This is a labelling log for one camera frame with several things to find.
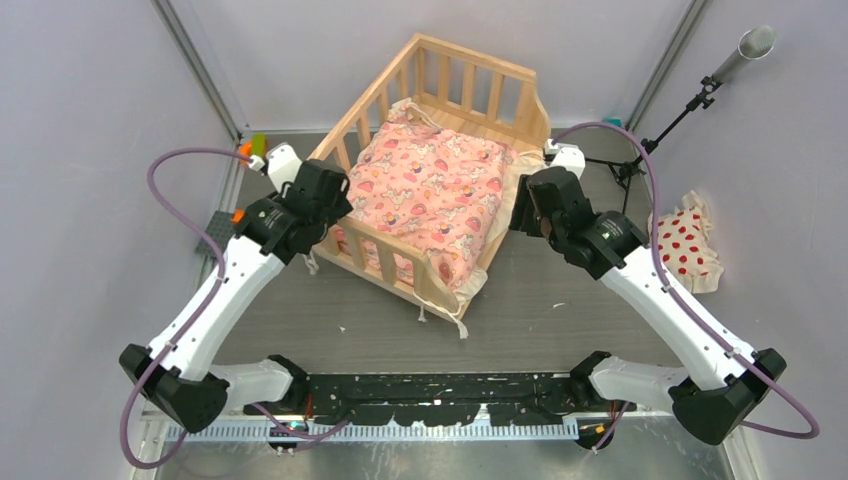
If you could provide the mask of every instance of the wooden crib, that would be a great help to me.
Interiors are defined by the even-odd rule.
[[[455,70],[458,66],[462,71],[461,92],[452,92],[451,84],[459,82],[451,82],[451,70],[454,69],[454,73],[458,73]],[[486,70],[490,72],[490,76],[486,76]],[[432,74],[435,74],[436,78],[429,78]],[[516,85],[518,90],[514,110],[504,108],[503,100],[509,97],[505,94],[505,81]],[[428,88],[432,86],[435,86],[433,93]],[[455,86],[454,90],[459,90],[459,85]],[[481,95],[481,89],[487,86],[489,94],[483,109],[485,111],[476,111],[474,104],[482,103],[479,101],[481,96],[485,101],[486,96]],[[536,72],[433,37],[416,34],[327,134],[310,158],[326,160],[332,154],[336,163],[349,172],[350,159],[355,156],[345,145],[345,135],[356,128],[359,149],[364,149],[371,142],[369,110],[376,109],[377,118],[382,124],[386,120],[390,104],[407,97],[411,97],[437,124],[445,128],[506,143],[519,152],[543,148],[551,133],[548,115],[536,94]],[[513,118],[503,119],[504,110],[514,112]],[[439,278],[423,251],[350,217],[341,219],[339,226],[344,231],[350,254],[340,250],[335,236],[328,235],[316,246],[318,255],[412,303],[421,304],[415,298],[417,295],[450,312],[460,309],[456,296]],[[506,232],[486,245],[477,261],[478,267],[488,270],[505,235]],[[376,245],[380,269],[368,264],[363,240],[370,240]],[[412,263],[414,286],[397,278],[393,254]],[[468,303],[459,310],[456,317],[462,318],[467,307]],[[436,309],[429,306],[425,308],[448,319],[447,315]]]

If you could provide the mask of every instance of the pink patterned fabric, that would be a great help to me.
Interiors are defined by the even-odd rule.
[[[403,109],[374,135],[350,171],[351,217],[427,252],[451,289],[471,276],[501,203],[512,147],[425,125]],[[335,232],[347,251],[344,234]],[[364,242],[379,269],[375,245]],[[412,285],[412,265],[395,255],[398,278]]]

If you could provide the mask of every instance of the white wall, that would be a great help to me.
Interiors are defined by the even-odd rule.
[[[127,478],[118,366],[179,312],[196,238],[147,191],[157,155],[230,142],[150,2],[0,6],[3,478]],[[205,222],[224,161],[166,166]]]
[[[180,0],[253,130],[328,130],[415,32],[535,69],[552,125],[627,119],[686,0]]]
[[[689,189],[715,215],[727,271],[704,302],[758,347],[822,422],[813,441],[755,434],[765,478],[845,478],[848,460],[848,4],[841,0],[714,2],[639,128],[659,133],[747,29],[771,25],[774,51],[716,92],[656,150],[663,207]],[[770,394],[752,415],[804,430]]]

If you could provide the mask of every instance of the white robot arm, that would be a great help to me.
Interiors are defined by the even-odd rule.
[[[330,226],[350,213],[347,176],[317,160],[301,162],[288,144],[248,168],[266,174],[276,191],[245,209],[225,252],[221,286],[178,345],[171,338],[209,294],[220,273],[206,279],[177,318],[146,346],[129,345],[119,362],[138,381],[163,349],[170,352],[145,383],[144,396],[191,433],[222,412],[254,402],[301,402],[306,374],[283,357],[256,364],[212,364],[218,348],[256,295],[296,254],[309,253]]]
[[[626,300],[680,359],[668,368],[595,352],[571,370],[585,394],[673,413],[700,440],[717,445],[762,401],[768,387],[692,321],[657,275],[647,239],[618,212],[595,213],[577,176],[552,166],[522,178],[510,229],[544,237],[566,262]],[[732,347],[776,379],[786,368],[773,349],[755,351],[713,317],[673,276],[670,287]]]

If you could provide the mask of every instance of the black tripod stand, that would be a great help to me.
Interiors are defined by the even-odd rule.
[[[715,92],[718,87],[721,86],[721,83],[716,81],[712,76],[704,77],[701,80],[701,92],[695,95],[695,98],[689,101],[686,104],[686,110],[683,111],[677,118],[671,122],[671,125],[666,127],[665,130],[660,134],[656,140],[649,140],[647,138],[642,139],[642,146],[645,147],[645,151],[649,154],[653,152],[657,146],[660,144],[663,138],[665,138],[668,133],[680,123],[683,118],[688,115],[690,112],[694,112],[698,109],[698,107],[703,107],[704,110],[709,108],[710,105],[713,104],[715,99],[710,98],[710,95]],[[621,188],[624,189],[624,204],[621,206],[621,213],[624,213],[627,210],[627,201],[630,199],[630,183],[633,181],[633,177],[636,175],[644,174],[645,172],[639,168],[639,164],[642,163],[642,155],[636,157],[635,160],[630,162],[610,162],[608,160],[599,160],[597,158],[586,158],[587,162],[591,163],[600,163],[609,167],[610,172],[612,172],[612,176],[615,179],[615,183],[617,183]]]

